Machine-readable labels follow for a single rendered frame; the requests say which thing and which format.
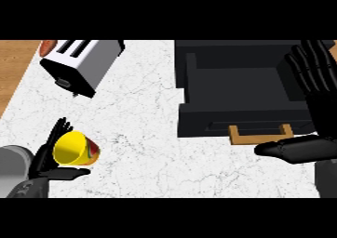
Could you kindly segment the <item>orange-red rounded object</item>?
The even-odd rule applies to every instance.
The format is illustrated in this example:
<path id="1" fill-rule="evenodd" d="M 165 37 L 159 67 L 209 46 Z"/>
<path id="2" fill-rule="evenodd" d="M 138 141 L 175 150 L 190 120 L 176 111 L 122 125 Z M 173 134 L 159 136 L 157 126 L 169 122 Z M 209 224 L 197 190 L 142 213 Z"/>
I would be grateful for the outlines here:
<path id="1" fill-rule="evenodd" d="M 39 54 L 40 57 L 46 57 L 54 48 L 57 47 L 58 41 L 57 40 L 45 40 L 40 46 Z"/>

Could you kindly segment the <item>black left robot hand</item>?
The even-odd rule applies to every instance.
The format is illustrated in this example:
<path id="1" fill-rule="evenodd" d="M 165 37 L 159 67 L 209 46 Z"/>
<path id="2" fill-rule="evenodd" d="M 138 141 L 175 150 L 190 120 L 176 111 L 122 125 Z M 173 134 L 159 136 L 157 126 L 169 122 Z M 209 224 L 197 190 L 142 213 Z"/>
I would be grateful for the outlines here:
<path id="1" fill-rule="evenodd" d="M 74 180 L 89 175 L 86 168 L 61 167 L 54 159 L 54 147 L 61 137 L 71 132 L 73 126 L 67 118 L 61 118 L 51 131 L 48 142 L 42 145 L 30 165 L 30 179 Z"/>

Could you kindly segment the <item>dark grey drawer cabinet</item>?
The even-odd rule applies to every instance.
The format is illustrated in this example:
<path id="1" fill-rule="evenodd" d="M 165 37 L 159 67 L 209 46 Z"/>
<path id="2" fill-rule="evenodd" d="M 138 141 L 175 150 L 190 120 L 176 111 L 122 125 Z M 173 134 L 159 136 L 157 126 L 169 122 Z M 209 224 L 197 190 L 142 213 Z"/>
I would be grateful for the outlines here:
<path id="1" fill-rule="evenodd" d="M 178 40 L 176 85 L 187 105 L 215 111 L 308 107 L 286 54 L 299 40 Z"/>

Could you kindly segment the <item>yellow cup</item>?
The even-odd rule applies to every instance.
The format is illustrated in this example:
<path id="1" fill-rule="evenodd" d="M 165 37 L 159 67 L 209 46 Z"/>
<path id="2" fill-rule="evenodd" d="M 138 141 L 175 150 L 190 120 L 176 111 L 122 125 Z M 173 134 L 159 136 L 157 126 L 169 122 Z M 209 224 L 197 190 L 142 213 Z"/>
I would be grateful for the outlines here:
<path id="1" fill-rule="evenodd" d="M 100 154 L 98 144 L 80 131 L 69 132 L 58 139 L 52 151 L 54 160 L 60 165 L 92 165 Z"/>

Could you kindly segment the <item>white toaster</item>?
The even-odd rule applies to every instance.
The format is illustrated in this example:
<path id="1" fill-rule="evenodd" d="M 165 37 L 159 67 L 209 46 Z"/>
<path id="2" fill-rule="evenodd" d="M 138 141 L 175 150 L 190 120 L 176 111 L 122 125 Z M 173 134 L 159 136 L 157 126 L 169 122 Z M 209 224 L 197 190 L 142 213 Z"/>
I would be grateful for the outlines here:
<path id="1" fill-rule="evenodd" d="M 60 40 L 40 65 L 57 85 L 73 94 L 92 98 L 125 50 L 123 40 Z"/>

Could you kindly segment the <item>dark grey drawer front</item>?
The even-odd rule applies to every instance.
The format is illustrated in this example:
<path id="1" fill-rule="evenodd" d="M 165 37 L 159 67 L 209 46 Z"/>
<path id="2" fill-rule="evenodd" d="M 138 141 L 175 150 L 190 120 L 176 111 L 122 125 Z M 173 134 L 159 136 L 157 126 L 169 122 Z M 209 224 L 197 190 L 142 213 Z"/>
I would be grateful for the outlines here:
<path id="1" fill-rule="evenodd" d="M 178 137 L 227 137 L 228 127 L 238 126 L 243 136 L 280 135 L 280 126 L 290 124 L 296 135 L 315 131 L 308 109 L 244 110 L 203 109 L 197 105 L 179 107 Z"/>

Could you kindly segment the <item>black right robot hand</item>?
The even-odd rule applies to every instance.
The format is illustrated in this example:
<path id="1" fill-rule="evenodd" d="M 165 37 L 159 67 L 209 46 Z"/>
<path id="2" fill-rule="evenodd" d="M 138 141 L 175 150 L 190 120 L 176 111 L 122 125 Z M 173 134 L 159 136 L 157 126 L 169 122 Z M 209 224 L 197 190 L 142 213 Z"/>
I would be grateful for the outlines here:
<path id="1" fill-rule="evenodd" d="M 323 40 L 303 40 L 286 60 L 305 92 L 317 135 L 262 143 L 255 153 L 296 165 L 337 159 L 337 61 Z"/>

